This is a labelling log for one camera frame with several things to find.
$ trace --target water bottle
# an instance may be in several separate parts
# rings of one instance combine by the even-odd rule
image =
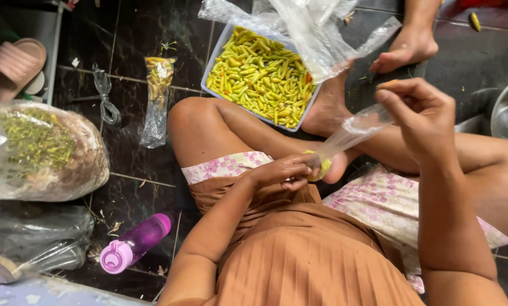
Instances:
[[[144,220],[101,251],[101,267],[110,274],[122,272],[162,240],[171,230],[171,226],[171,219],[163,213],[156,213]]]

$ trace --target slipper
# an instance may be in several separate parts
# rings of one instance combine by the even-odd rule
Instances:
[[[11,101],[42,69],[46,49],[33,38],[0,45],[0,102]]]

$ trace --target black tile floor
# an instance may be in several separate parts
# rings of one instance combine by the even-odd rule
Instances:
[[[232,2],[250,11],[252,0]],[[87,264],[76,271],[55,271],[57,277],[135,298],[143,296],[150,302],[155,301],[165,284],[171,261],[198,221],[199,213],[184,205],[189,194],[184,188],[177,188],[184,187],[185,180],[170,144],[156,149],[138,144],[148,94],[143,57],[162,53],[178,58],[170,107],[186,97],[207,96],[200,91],[200,80],[223,24],[198,19],[200,5],[201,0],[100,0],[97,8],[93,1],[80,1],[72,13],[64,14],[55,106],[79,112],[101,126],[112,173],[105,186],[87,196],[87,205],[96,217]],[[403,0],[360,1],[353,21],[349,26],[342,25],[341,33],[350,45],[358,47],[388,17],[394,15],[402,20],[404,7]],[[485,26],[480,33],[467,25],[471,11],[477,12]],[[352,112],[375,103],[373,92],[380,82],[425,76],[456,98],[457,121],[461,122],[480,111],[469,101],[472,94],[508,84],[508,9],[460,12],[456,1],[447,0],[438,18],[434,28],[439,53],[427,63],[386,75],[368,73],[370,64],[388,49],[391,41],[356,62],[346,83],[347,106]],[[74,58],[80,60],[77,69],[71,66]],[[94,63],[112,74],[110,100],[122,113],[120,127],[102,124],[98,101],[67,101],[97,94],[91,74]],[[301,132],[294,136],[311,137]],[[343,182],[367,160],[362,157],[355,161]],[[329,194],[335,186],[319,188],[321,193]],[[113,240],[107,233],[116,222],[123,222],[115,232],[119,235],[161,210],[174,210],[176,226],[140,262],[120,275],[109,275],[93,261],[93,254]],[[500,282],[508,294],[508,246],[494,252]]]

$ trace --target bare foot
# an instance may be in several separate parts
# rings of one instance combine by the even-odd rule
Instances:
[[[327,138],[341,127],[345,118],[352,116],[345,106],[345,81],[349,71],[350,69],[322,84],[316,101],[301,124],[303,131]],[[322,180],[328,184],[339,181],[346,167],[359,154],[358,151],[350,149],[334,156],[330,169]]]
[[[350,69],[322,83],[317,99],[305,116],[301,129],[309,134],[331,136],[352,116],[345,106],[345,80]]]
[[[429,59],[439,50],[430,29],[403,27],[388,52],[381,53],[369,69],[374,73],[389,73],[401,66]]]

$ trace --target floral print shorts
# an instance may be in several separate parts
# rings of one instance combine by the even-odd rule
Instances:
[[[189,184],[196,184],[211,177],[236,177],[272,161],[263,152],[244,152],[183,168],[182,172]],[[391,173],[379,164],[322,202],[392,241],[401,251],[407,279],[418,293],[424,293],[418,261],[418,182]],[[477,219],[491,248],[508,244],[507,236],[481,218]]]

